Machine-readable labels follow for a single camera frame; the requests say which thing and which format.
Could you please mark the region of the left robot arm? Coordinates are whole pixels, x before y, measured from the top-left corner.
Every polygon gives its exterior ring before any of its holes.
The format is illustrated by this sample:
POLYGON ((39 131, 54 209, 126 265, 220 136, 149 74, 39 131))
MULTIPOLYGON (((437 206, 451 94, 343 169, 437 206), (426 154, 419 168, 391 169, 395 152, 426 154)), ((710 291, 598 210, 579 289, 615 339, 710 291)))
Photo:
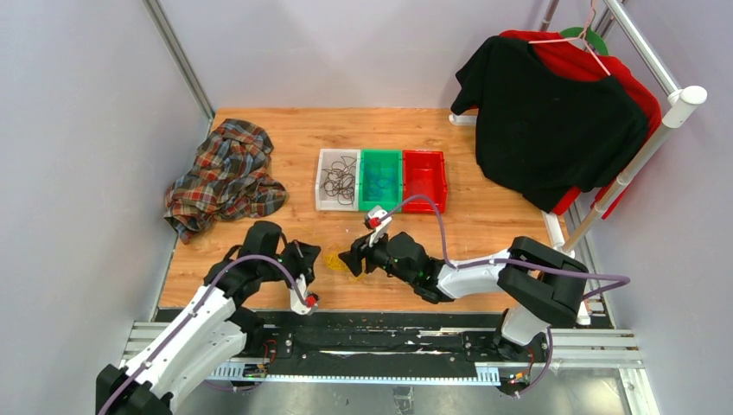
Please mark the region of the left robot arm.
POLYGON ((255 221, 161 334, 126 363, 100 371, 96 413, 174 414, 225 361, 258 355, 265 345, 264 322, 244 307, 245 300, 265 282, 283 282, 292 312, 315 312, 319 297, 308 286, 321 251, 287 239, 274 222, 255 221))

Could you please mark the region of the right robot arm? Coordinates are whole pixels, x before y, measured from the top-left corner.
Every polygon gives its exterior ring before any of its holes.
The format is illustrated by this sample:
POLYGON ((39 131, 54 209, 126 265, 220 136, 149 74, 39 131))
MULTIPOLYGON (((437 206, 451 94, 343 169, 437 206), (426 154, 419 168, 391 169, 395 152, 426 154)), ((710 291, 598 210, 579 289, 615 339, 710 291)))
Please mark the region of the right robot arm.
POLYGON ((550 326, 576 322, 588 274, 581 262, 524 236, 493 255, 455 263, 429 256, 405 232, 378 240, 364 236, 339 259, 355 276, 381 269, 428 303, 507 293, 516 305, 503 314, 494 349, 509 361, 524 354, 534 337, 550 326))

